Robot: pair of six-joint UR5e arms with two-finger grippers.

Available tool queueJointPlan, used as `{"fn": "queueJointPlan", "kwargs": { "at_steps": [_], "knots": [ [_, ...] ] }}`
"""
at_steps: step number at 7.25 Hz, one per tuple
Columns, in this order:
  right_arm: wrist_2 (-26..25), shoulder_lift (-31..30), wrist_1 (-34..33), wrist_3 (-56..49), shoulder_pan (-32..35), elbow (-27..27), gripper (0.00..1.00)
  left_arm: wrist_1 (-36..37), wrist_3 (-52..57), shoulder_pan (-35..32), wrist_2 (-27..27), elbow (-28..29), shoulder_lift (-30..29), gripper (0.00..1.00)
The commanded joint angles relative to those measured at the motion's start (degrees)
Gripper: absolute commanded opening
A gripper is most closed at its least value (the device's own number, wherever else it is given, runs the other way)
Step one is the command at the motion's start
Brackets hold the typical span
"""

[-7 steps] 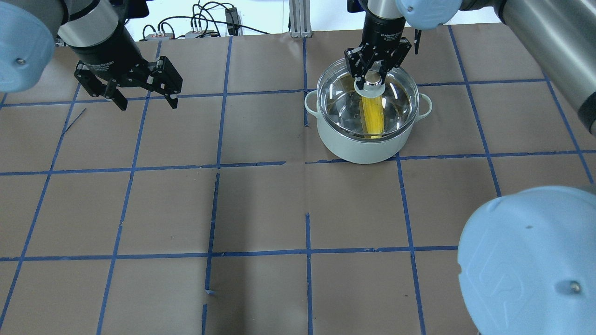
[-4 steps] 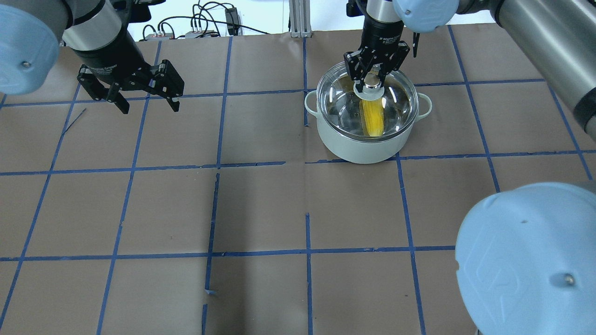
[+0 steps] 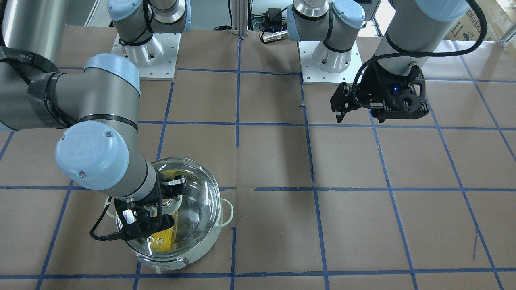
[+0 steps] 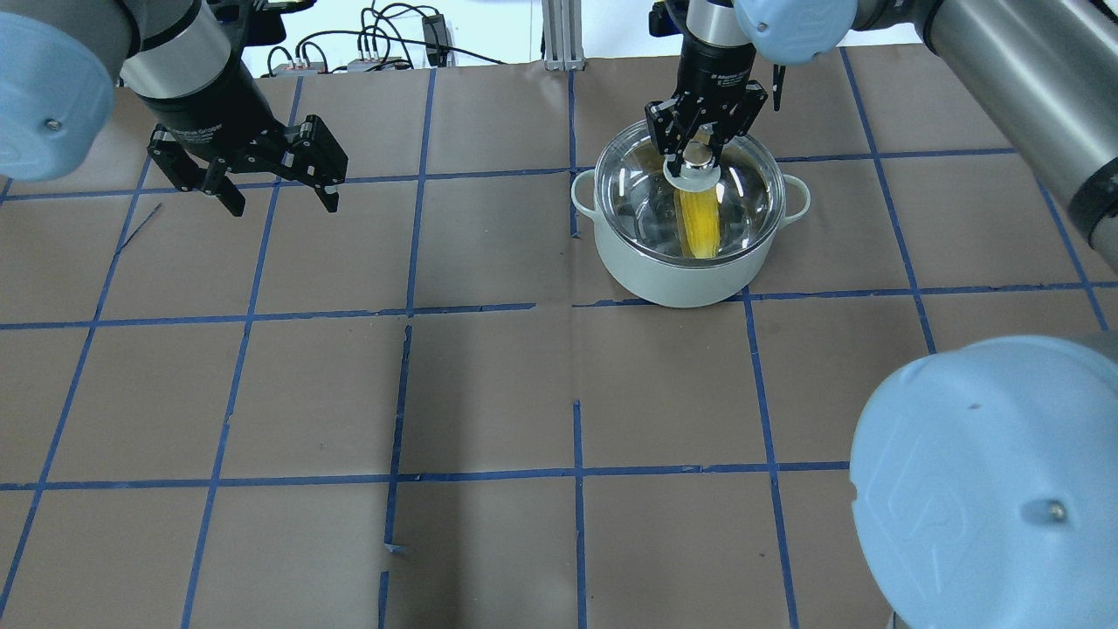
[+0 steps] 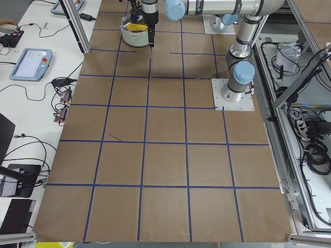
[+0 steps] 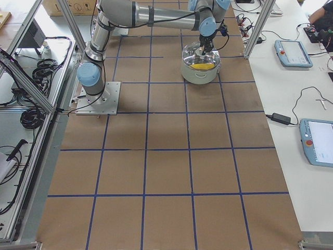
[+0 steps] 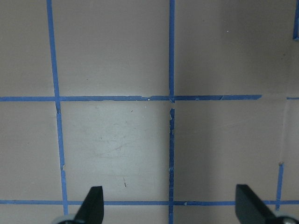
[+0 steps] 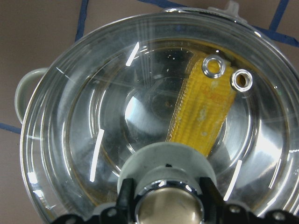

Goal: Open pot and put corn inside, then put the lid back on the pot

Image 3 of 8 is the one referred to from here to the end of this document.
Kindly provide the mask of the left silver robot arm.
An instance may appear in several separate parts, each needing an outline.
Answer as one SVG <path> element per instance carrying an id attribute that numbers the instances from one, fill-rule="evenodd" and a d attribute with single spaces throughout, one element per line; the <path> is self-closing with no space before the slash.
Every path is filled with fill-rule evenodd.
<path id="1" fill-rule="evenodd" d="M 429 113 L 422 67 L 470 8 L 466 0 L 393 0 L 395 15 L 373 57 L 354 81 L 341 83 L 330 99 L 337 123 L 368 108 L 380 123 L 420 119 Z"/>

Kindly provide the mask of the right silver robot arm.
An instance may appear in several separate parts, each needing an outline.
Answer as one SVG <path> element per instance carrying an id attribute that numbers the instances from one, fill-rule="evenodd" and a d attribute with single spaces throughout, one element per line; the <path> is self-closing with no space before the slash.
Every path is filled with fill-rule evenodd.
<path id="1" fill-rule="evenodd" d="M 103 53 L 83 73 L 59 71 L 66 0 L 1 2 L 1 130 L 64 130 L 55 160 L 60 171 L 86 189 L 114 198 L 121 228 L 90 236 L 98 241 L 148 238 L 172 228 L 163 205 L 186 188 L 186 178 L 166 178 L 137 149 L 141 97 L 137 66 Z"/>

